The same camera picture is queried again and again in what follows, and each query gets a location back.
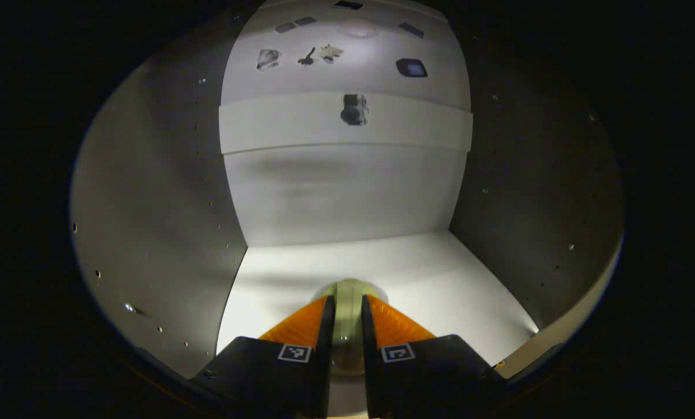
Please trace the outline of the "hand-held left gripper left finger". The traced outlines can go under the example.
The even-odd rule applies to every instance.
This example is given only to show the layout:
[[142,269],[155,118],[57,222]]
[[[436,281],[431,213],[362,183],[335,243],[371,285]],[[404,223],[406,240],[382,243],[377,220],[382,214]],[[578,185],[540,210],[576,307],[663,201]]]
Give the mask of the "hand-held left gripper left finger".
[[224,418],[327,417],[334,320],[336,300],[321,297],[267,339],[233,339],[191,383]]

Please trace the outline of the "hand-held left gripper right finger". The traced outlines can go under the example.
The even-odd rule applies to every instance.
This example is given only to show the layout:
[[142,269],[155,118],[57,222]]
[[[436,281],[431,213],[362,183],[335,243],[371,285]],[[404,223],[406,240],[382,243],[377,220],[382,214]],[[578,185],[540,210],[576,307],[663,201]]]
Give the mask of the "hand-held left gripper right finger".
[[481,418],[507,380],[461,337],[435,337],[371,295],[362,298],[364,379],[371,418]]

